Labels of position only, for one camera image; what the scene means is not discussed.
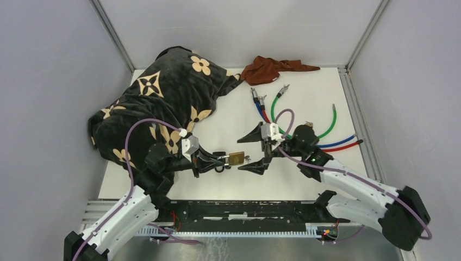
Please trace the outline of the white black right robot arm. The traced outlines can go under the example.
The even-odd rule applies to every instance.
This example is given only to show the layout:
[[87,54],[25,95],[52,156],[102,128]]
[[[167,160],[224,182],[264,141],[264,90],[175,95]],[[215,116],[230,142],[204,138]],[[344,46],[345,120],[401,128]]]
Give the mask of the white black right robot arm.
[[316,200],[314,215],[321,222],[331,218],[357,222],[380,232],[394,246],[410,251],[418,240],[431,240],[431,217],[412,187],[398,189],[360,176],[317,145],[313,128],[299,125],[290,138],[275,123],[260,122],[239,143],[260,142],[264,157],[241,166],[240,170],[262,175],[273,158],[286,158],[297,164],[307,178],[347,193],[324,191]]

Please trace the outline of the black padlock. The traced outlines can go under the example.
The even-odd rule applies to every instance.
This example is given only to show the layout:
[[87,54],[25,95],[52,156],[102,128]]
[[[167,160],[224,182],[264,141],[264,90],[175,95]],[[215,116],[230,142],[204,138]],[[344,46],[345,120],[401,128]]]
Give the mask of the black padlock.
[[222,166],[222,167],[216,167],[214,170],[215,170],[217,173],[222,173],[222,172],[224,172],[225,169],[226,169],[226,168],[225,168],[224,166]]

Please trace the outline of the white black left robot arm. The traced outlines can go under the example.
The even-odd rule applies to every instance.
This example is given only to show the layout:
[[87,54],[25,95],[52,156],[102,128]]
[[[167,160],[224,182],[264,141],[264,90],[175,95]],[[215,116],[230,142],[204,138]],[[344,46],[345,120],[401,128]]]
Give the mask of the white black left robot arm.
[[85,231],[71,232],[64,241],[64,260],[111,260],[117,251],[148,223],[170,217],[166,196],[177,171],[192,170],[195,177],[231,165],[231,154],[209,153],[191,139],[183,140],[185,154],[173,155],[164,144],[152,145],[146,169],[134,176],[134,185]]

